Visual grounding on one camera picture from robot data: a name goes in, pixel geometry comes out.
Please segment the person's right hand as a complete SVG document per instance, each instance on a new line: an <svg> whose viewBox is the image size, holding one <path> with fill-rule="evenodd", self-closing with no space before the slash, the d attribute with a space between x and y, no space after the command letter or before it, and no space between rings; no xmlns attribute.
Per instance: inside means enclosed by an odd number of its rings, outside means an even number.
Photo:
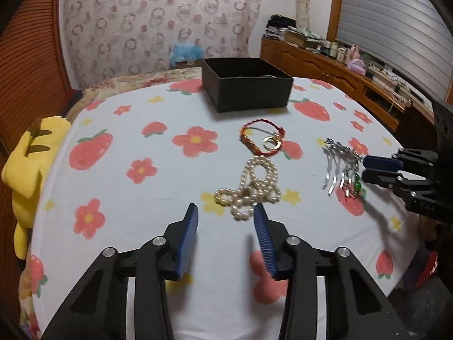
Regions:
<svg viewBox="0 0 453 340"><path fill-rule="evenodd" d="M438 238L438 227L442 223L438 220L428 218L426 216L418 216L418 232L420 236L426 241L433 241Z"/></svg>

